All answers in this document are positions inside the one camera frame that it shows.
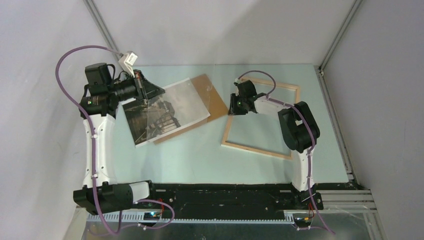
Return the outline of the light wooden picture frame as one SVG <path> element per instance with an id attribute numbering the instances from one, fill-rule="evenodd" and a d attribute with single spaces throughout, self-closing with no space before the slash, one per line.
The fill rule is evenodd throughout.
<path id="1" fill-rule="evenodd" d="M 244 76 L 240 82 L 250 80 L 258 94 L 273 89 L 272 80 Z M 277 82 L 272 96 L 289 104 L 301 100 L 301 87 L 295 84 Z M 292 160 L 292 151 L 284 143 L 278 117 L 249 112 L 246 115 L 229 116 L 221 145 L 267 157 Z"/>

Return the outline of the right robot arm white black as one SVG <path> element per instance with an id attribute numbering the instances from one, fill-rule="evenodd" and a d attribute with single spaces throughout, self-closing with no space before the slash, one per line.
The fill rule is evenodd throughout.
<path id="1" fill-rule="evenodd" d="M 251 80 L 236 80 L 235 93 L 230 95 L 229 116 L 255 114 L 276 117 L 279 121 L 285 145 L 295 153 L 292 186 L 297 190 L 291 194 L 291 204 L 304 209 L 311 202 L 313 180 L 313 153 L 320 137 L 320 129 L 304 101 L 286 103 L 271 98 L 266 93 L 257 93 Z"/>

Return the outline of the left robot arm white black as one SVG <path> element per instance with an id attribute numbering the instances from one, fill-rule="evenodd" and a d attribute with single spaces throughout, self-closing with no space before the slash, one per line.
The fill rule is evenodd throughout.
<path id="1" fill-rule="evenodd" d="M 135 69 L 123 80 L 113 79 L 105 62 L 89 65 L 84 72 L 87 84 L 80 101 L 80 115 L 86 134 L 87 160 L 82 188 L 73 192 L 73 200 L 91 215 L 128 210 L 139 201 L 153 208 L 158 194 L 151 180 L 118 183 L 113 167 L 113 129 L 117 110 L 124 101 L 145 103 L 165 93 Z"/>

